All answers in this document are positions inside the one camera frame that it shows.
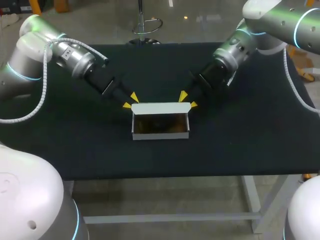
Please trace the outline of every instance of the box flap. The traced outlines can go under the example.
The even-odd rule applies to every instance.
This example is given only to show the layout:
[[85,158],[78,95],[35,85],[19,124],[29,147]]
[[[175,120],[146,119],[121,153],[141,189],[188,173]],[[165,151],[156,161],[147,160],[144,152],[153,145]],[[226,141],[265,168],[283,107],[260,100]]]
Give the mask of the box flap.
[[131,105],[131,110],[135,115],[187,114],[190,109],[190,102],[134,103]]

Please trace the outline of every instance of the white cardboard box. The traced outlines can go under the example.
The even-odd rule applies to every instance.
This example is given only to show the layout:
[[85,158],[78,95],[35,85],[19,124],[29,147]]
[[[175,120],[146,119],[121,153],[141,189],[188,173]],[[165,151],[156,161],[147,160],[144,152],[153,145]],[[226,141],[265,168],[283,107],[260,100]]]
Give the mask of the white cardboard box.
[[188,139],[189,102],[134,103],[133,140]]

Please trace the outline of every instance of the table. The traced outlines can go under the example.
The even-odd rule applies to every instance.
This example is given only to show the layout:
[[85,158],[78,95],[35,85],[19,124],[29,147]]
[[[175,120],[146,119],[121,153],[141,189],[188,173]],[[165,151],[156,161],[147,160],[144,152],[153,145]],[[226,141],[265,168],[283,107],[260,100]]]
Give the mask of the table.
[[[218,46],[94,47],[109,57],[115,76],[121,77],[141,102],[176,102],[191,81],[188,71],[203,68]],[[288,64],[301,97],[312,105],[292,62]],[[320,169],[319,116],[305,110],[294,96],[285,78],[281,53],[257,53],[243,64],[223,107],[213,103],[190,114],[188,140],[132,141],[130,111],[102,100],[84,81],[71,79],[54,64],[48,72],[48,94],[42,110],[27,122],[0,125],[0,139],[11,148],[46,159],[64,180],[247,176],[243,182],[251,213],[149,216],[150,221],[252,219],[253,230],[258,233],[292,194],[300,174]],[[40,92],[38,86],[28,99],[1,104],[1,117],[28,113],[37,104]],[[252,175],[284,175],[259,211]],[[86,221],[116,219],[147,221],[148,217]]]

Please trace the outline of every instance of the metal table frame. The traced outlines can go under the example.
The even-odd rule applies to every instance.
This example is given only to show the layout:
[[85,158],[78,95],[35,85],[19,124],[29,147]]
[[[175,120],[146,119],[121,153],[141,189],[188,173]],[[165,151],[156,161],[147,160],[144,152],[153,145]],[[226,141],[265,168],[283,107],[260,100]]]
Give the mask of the metal table frame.
[[250,212],[85,216],[84,221],[86,224],[119,224],[251,220],[253,233],[262,234],[267,230],[269,223],[279,209],[293,196],[301,176],[301,174],[280,175],[262,205],[260,204],[254,177],[242,176],[241,179]]

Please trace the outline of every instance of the tiled floor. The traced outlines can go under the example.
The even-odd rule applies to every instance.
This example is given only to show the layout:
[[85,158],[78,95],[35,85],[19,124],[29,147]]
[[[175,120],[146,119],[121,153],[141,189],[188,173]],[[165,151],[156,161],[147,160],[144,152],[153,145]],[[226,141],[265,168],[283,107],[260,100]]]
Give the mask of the tiled floor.
[[[144,0],[145,19],[163,20],[149,37],[162,43],[224,41],[242,18],[246,0]],[[290,0],[302,5],[304,0]],[[72,0],[72,12],[49,10],[43,17],[70,37],[87,44],[125,44],[136,38],[137,0]],[[6,61],[19,37],[23,19],[2,31],[0,60]],[[320,83],[307,86],[320,107]],[[276,176],[255,178],[261,200]],[[246,211],[239,177],[184,177],[77,181],[74,197],[85,216]],[[280,240],[286,208],[264,235],[253,235],[248,221],[162,222],[90,225],[92,240]]]

